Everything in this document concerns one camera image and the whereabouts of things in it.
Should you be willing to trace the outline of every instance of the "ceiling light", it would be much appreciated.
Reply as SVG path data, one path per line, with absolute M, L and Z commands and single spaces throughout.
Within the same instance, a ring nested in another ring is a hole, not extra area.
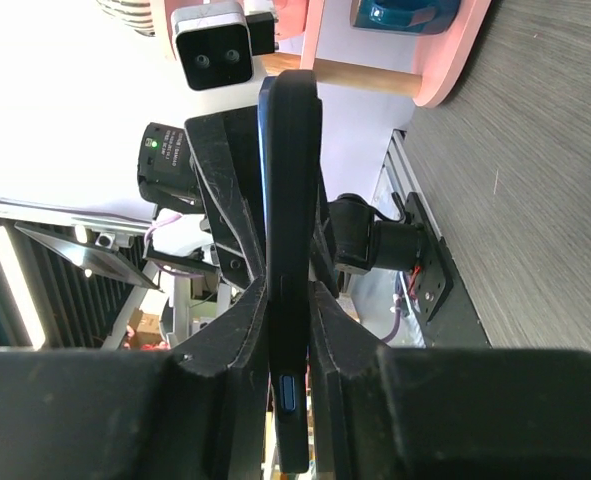
M 33 348 L 39 350 L 46 342 L 46 334 L 6 227 L 0 227 L 0 265 Z
M 81 225 L 75 225 L 75 238 L 79 243 L 88 242 L 88 233 L 86 229 Z

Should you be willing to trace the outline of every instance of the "webcam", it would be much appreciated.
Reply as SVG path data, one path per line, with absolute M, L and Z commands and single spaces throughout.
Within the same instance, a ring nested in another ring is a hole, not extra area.
M 250 33 L 239 3 L 179 8 L 171 15 L 171 24 L 176 54 L 192 90 L 226 87 L 253 78 Z

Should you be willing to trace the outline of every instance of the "wooden dowel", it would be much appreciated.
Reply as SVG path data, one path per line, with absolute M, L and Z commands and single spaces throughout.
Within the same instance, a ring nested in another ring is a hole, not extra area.
M 300 56 L 291 53 L 274 53 L 262 57 L 269 75 L 279 75 L 284 70 L 299 68 Z M 315 59 L 313 71 L 321 83 L 354 87 L 393 95 L 415 97 L 422 85 L 422 76 L 381 68 Z

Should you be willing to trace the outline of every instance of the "wooden tabletop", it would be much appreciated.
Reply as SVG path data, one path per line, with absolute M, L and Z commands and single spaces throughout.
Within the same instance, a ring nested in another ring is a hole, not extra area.
M 493 345 L 591 350 L 591 0 L 496 0 L 474 52 L 406 153 Z

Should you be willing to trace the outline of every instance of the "blue mug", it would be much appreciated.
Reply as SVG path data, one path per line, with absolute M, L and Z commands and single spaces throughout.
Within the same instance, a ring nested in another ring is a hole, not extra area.
M 351 24 L 357 28 L 414 35 L 448 30 L 461 0 L 353 0 Z

